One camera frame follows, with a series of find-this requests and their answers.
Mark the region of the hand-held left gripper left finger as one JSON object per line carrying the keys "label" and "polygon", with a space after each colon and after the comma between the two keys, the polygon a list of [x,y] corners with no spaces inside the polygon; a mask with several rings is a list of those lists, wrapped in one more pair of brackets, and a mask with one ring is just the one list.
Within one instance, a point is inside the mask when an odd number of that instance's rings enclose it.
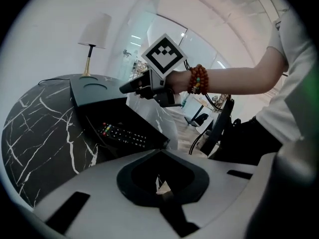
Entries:
{"label": "hand-held left gripper left finger", "polygon": [[158,208],[137,206],[118,189],[119,171],[149,153],[88,168],[43,198],[34,214],[45,222],[74,192],[82,192],[90,197],[65,233],[70,239],[180,239]]}

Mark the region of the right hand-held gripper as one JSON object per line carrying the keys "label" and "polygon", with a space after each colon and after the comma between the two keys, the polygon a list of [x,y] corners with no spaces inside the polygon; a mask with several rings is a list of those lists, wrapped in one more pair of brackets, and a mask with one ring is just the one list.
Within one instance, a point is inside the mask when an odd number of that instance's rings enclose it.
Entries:
{"label": "right hand-held gripper", "polygon": [[165,33],[143,54],[147,70],[119,87],[123,94],[135,92],[146,99],[154,99],[162,108],[179,107],[174,91],[166,84],[167,77],[187,56]]}

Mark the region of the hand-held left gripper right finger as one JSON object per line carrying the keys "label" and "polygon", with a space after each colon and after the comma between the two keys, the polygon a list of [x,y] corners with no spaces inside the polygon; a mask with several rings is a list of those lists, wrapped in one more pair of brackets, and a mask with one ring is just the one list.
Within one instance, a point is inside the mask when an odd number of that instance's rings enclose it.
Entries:
{"label": "hand-held left gripper right finger", "polygon": [[162,150],[189,169],[193,181],[170,195],[162,210],[181,239],[246,239],[269,180],[269,156],[257,166]]}

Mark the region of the dark teal tray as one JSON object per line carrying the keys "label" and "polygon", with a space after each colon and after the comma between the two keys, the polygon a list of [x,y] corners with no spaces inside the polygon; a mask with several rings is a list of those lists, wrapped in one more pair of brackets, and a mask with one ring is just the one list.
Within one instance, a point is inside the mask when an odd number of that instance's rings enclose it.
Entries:
{"label": "dark teal tray", "polygon": [[[127,97],[119,90],[121,85],[120,80],[113,78],[106,80],[100,75],[77,76],[70,79],[71,98],[86,135],[97,142],[110,159],[146,150],[166,148],[169,139],[126,104]],[[97,133],[98,126],[103,122],[145,136],[146,147],[105,143]]]}

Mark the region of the black remote control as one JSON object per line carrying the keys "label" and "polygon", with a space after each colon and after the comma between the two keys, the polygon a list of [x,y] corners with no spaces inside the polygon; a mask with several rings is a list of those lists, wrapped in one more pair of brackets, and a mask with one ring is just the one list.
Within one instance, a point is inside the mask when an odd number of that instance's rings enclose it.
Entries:
{"label": "black remote control", "polygon": [[105,143],[141,148],[145,148],[147,145],[145,136],[106,122],[98,126],[97,133]]}

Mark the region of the person's right forearm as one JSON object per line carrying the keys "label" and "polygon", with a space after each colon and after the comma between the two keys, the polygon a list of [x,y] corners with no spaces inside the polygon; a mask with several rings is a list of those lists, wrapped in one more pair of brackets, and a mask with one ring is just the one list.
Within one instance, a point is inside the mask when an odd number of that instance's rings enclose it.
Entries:
{"label": "person's right forearm", "polygon": [[268,47],[260,62],[253,68],[210,69],[207,71],[209,93],[256,95],[271,90],[288,68],[284,56]]}

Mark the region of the person's right hand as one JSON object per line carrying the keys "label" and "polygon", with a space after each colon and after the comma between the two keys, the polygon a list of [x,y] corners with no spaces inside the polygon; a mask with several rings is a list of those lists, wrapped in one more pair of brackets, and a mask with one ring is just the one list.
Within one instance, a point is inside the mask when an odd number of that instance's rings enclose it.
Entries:
{"label": "person's right hand", "polygon": [[174,94],[187,91],[191,71],[172,71],[165,79],[165,86],[173,91]]}

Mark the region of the person's black trousers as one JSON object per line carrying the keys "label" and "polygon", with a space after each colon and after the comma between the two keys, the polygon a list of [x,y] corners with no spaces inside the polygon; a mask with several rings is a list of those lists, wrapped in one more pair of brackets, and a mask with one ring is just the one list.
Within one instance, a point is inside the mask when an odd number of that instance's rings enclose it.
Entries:
{"label": "person's black trousers", "polygon": [[282,147],[255,118],[244,123],[234,122],[224,130],[219,148],[213,154],[217,161],[258,165],[261,157]]}

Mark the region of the white shade gold table lamp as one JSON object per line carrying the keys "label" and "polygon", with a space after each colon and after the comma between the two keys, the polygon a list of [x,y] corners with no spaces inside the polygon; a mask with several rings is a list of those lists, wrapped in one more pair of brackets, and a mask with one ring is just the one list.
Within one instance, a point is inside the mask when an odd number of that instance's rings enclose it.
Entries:
{"label": "white shade gold table lamp", "polygon": [[112,17],[105,13],[99,13],[84,28],[78,44],[88,46],[89,51],[82,77],[90,77],[90,61],[94,48],[105,49],[106,39]]}

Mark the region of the round black marble table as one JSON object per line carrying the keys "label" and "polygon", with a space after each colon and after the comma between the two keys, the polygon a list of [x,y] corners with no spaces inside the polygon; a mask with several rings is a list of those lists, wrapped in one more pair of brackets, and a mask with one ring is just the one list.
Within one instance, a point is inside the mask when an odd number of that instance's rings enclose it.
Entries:
{"label": "round black marble table", "polygon": [[14,104],[4,123],[4,168],[30,208],[77,174],[112,160],[81,126],[70,79],[72,75],[58,76],[35,85]]}

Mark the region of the person's torso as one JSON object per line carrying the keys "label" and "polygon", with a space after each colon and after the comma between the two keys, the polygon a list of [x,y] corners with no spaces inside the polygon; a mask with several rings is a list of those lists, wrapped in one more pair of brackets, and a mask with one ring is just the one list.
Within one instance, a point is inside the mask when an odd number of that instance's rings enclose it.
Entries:
{"label": "person's torso", "polygon": [[280,143],[285,143],[301,137],[285,98],[310,71],[317,59],[317,53],[304,24],[293,8],[289,8],[273,23],[268,46],[277,49],[285,58],[288,77],[269,105],[257,113],[256,119]]}

